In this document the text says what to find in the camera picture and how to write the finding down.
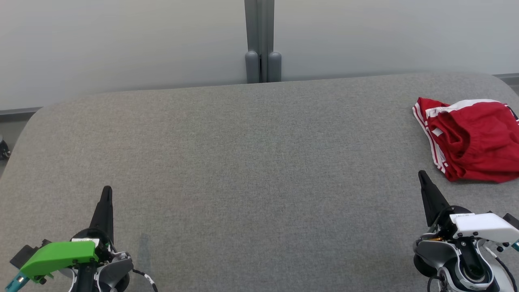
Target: gray baseboard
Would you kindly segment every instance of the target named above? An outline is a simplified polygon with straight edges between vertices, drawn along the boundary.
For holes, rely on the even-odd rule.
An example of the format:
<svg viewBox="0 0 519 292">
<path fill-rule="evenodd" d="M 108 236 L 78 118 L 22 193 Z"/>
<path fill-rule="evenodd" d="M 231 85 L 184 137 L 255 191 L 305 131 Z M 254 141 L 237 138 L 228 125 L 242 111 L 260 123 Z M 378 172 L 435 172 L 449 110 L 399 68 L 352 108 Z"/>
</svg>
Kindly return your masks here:
<svg viewBox="0 0 519 292">
<path fill-rule="evenodd" d="M 494 76 L 503 80 L 503 82 L 510 86 L 519 85 L 519 73 L 495 74 Z M 25 119 L 26 117 L 31 117 L 39 109 L 41 108 L 26 108 L 0 111 L 0 122 L 2 122 L 2 120 L 17 120 L 19 118 Z"/>
<path fill-rule="evenodd" d="M 32 114 L 34 114 L 35 112 L 37 112 L 41 108 L 42 107 L 25 108 L 25 109 L 14 109 L 14 110 L 3 110 L 3 111 L 0 111 L 0 116 L 3 116 L 3 115 L 27 114 L 27 113 L 31 113 L 31 115 L 32 115 Z"/>
<path fill-rule="evenodd" d="M 512 86 L 512 85 L 519 85 L 519 73 L 512 73 L 512 74 L 497 74 L 494 75 L 495 77 L 503 80 L 506 84 Z"/>
</svg>

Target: cable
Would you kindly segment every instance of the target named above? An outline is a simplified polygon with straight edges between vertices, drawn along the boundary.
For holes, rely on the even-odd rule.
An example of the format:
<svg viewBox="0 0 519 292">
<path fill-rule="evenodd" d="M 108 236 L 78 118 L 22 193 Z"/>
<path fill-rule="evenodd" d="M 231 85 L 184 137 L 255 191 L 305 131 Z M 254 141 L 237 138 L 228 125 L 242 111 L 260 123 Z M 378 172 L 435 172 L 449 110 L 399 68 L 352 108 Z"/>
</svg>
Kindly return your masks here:
<svg viewBox="0 0 519 292">
<path fill-rule="evenodd" d="M 485 246 L 485 249 L 490 253 L 491 256 L 493 256 L 497 262 L 503 266 L 504 270 L 506 271 L 506 273 L 508 274 L 508 277 L 510 278 L 510 282 L 512 282 L 512 285 L 514 286 L 514 292 L 517 292 L 517 284 L 515 283 L 515 278 L 514 276 L 512 275 L 512 273 L 510 272 L 510 270 L 508 269 L 508 267 L 504 264 L 504 262 L 496 255 L 494 254 L 490 248 L 488 248 L 487 246 Z"/>
<path fill-rule="evenodd" d="M 72 289 L 74 288 L 74 284 L 76 284 L 77 275 L 76 275 L 76 272 L 74 271 L 74 269 L 72 269 L 72 268 L 69 268 L 69 269 L 72 271 L 72 285 L 70 286 L 70 289 L 69 289 L 69 292 L 71 292 Z"/>
<path fill-rule="evenodd" d="M 434 279 L 436 279 L 436 280 L 441 280 L 441 278 L 438 277 L 438 276 L 432 276 L 432 277 L 430 277 L 430 278 L 429 278 L 429 281 L 427 282 L 427 292 L 431 292 L 431 283 L 432 283 L 432 280 L 434 280 Z"/>
<path fill-rule="evenodd" d="M 101 267 L 101 269 L 100 269 L 99 271 L 97 271 L 97 273 L 95 273 L 95 275 L 94 275 L 94 280 L 95 280 L 95 282 L 96 282 L 96 284 L 97 284 L 97 287 L 98 287 L 99 292 L 103 292 L 103 291 L 101 290 L 101 285 L 99 284 L 99 273 L 100 273 L 100 272 L 101 272 L 105 267 L 106 267 L 106 266 Z"/>
<path fill-rule="evenodd" d="M 512 273 L 510 272 L 510 270 L 507 268 L 507 266 L 505 266 L 504 262 L 503 262 L 501 259 L 499 259 L 499 258 L 497 257 L 496 260 L 498 261 L 498 263 L 501 264 L 501 266 L 503 266 L 504 270 L 507 272 L 508 277 L 510 277 L 510 281 L 512 282 L 512 285 L 514 286 L 514 292 L 517 292 L 517 285 L 516 285 L 516 283 L 515 283 L 514 276 L 512 275 Z"/>
<path fill-rule="evenodd" d="M 155 292 L 158 292 L 159 290 L 157 289 L 157 285 L 155 285 L 155 282 L 153 282 L 152 278 L 150 276 L 148 276 L 148 274 L 146 273 L 143 273 L 139 270 L 136 270 L 136 269 L 132 269 L 132 272 L 134 272 L 135 274 L 139 274 L 139 275 L 142 275 L 144 276 L 151 284 L 152 284 L 152 287 L 153 287 L 153 291 Z"/>
</svg>

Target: red cloth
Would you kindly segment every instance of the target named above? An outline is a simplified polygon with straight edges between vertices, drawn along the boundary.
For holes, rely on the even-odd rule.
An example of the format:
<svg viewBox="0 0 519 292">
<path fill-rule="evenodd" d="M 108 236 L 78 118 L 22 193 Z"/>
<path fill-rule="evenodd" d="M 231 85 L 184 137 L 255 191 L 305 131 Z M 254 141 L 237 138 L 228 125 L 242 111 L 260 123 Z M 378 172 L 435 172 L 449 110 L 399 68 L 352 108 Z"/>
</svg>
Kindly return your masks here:
<svg viewBox="0 0 519 292">
<path fill-rule="evenodd" d="M 449 105 L 420 97 L 413 112 L 449 181 L 519 177 L 519 121 L 506 104 L 476 99 Z"/>
</svg>

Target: white stripe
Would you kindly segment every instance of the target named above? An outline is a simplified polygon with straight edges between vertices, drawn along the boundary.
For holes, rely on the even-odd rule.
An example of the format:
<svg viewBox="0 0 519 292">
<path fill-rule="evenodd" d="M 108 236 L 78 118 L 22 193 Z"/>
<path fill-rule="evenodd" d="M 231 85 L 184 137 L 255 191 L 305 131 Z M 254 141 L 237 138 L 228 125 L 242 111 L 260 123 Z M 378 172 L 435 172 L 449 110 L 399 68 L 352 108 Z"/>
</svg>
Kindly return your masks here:
<svg viewBox="0 0 519 292">
<path fill-rule="evenodd" d="M 458 101 L 448 107 L 437 107 L 437 108 L 430 108 L 425 110 L 425 115 L 427 118 L 430 117 L 436 117 L 439 113 L 450 113 L 452 111 L 461 110 L 463 108 L 470 107 L 472 105 L 475 105 L 476 103 L 480 102 L 499 102 L 497 100 L 493 99 L 466 99 Z"/>
<path fill-rule="evenodd" d="M 443 131 L 440 128 L 436 128 L 432 131 L 432 133 L 438 137 L 439 135 L 443 134 Z"/>
<path fill-rule="evenodd" d="M 429 145 L 431 146 L 431 154 L 432 154 L 432 161 L 436 165 L 436 167 L 441 170 L 443 173 L 445 173 L 445 168 L 443 167 L 443 164 L 440 163 L 440 161 L 445 160 L 445 157 L 443 156 L 443 152 L 441 152 L 440 147 L 434 142 L 434 140 L 431 137 L 431 134 L 429 133 L 429 129 L 425 128 L 424 125 L 420 122 L 422 120 L 421 114 L 418 114 L 420 109 L 420 105 L 418 103 L 415 104 L 413 107 L 413 114 L 415 115 L 415 118 L 418 120 L 418 123 L 420 124 L 420 127 L 422 127 L 422 130 L 424 130 L 425 135 L 427 136 L 427 139 L 429 139 Z"/>
</svg>

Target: gray table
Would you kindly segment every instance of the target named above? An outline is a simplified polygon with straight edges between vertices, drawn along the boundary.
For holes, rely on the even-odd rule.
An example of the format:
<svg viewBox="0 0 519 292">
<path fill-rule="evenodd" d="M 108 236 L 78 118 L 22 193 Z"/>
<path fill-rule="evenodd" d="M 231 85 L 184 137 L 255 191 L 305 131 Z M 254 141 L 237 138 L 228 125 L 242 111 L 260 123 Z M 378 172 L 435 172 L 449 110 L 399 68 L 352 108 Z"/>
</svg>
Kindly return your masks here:
<svg viewBox="0 0 519 292">
<path fill-rule="evenodd" d="M 483 74 L 426 73 L 101 94 L 39 110 L 0 180 L 0 280 L 43 238 L 88 226 L 114 189 L 115 244 L 162 291 L 425 291 L 417 172 L 452 204 L 519 215 L 519 181 L 450 183 L 419 96 L 519 98 Z M 519 257 L 502 256 L 519 275 Z M 25 291 L 66 292 L 58 275 Z M 127 291 L 151 291 L 132 275 Z"/>
</svg>

